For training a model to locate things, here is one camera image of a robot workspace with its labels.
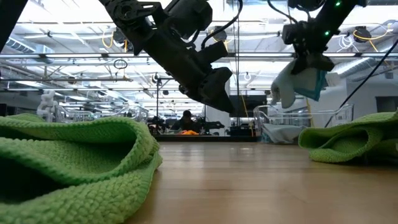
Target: person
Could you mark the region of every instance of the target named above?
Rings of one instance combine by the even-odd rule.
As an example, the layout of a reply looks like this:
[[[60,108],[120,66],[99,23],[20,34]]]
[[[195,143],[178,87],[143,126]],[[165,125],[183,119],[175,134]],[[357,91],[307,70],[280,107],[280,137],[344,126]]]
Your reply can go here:
[[[171,127],[171,130],[181,130],[181,131],[194,131],[196,133],[200,132],[199,125],[192,121],[191,111],[186,110],[182,114],[182,118],[175,122]]]

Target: green towel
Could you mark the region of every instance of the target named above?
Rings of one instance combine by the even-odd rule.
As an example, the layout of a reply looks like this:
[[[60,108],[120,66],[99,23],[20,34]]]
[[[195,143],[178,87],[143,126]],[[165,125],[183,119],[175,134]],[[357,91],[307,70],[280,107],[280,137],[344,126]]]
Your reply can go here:
[[[0,223],[123,223],[146,198],[158,150],[128,118],[0,117]]]
[[[366,153],[371,160],[398,158],[398,112],[376,113],[331,128],[305,129],[298,144],[318,162],[347,162]]]

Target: white cloth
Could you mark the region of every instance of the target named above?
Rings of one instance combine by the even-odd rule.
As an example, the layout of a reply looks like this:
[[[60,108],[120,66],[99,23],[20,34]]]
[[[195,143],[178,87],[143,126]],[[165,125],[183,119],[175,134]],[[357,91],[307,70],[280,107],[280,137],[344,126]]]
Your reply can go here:
[[[262,130],[273,143],[291,144],[305,126],[263,124]]]
[[[296,59],[291,61],[277,76],[271,85],[272,102],[275,105],[281,101],[282,108],[290,108],[295,101],[295,92],[318,101],[325,82],[326,72],[316,68],[307,68],[292,75]]]

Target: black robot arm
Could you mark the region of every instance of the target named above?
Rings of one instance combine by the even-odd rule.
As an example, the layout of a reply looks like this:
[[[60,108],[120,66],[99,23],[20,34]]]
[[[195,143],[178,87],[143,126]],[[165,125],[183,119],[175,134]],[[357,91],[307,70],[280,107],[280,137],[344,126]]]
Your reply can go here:
[[[179,82],[183,94],[218,110],[233,112],[224,90],[232,72],[226,67],[211,67],[211,63],[228,55],[224,44],[217,42],[197,52],[193,41],[182,40],[205,30],[212,22],[213,10],[206,0],[173,0],[165,9],[159,2],[99,1],[133,44],[134,55],[145,50]]]
[[[288,4],[307,12],[323,5],[316,18],[284,26],[282,39],[287,45],[293,44],[297,57],[292,74],[308,67],[331,71],[335,65],[322,53],[331,37],[340,33],[338,28],[348,14],[356,5],[365,7],[366,0],[289,0]]]

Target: wooden table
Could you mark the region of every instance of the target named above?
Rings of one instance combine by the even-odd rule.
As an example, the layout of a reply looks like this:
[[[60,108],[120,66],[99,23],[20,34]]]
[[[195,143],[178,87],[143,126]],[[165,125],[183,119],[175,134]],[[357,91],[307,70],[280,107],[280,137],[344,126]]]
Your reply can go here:
[[[312,162],[295,146],[162,143],[141,224],[398,223],[398,173]]]

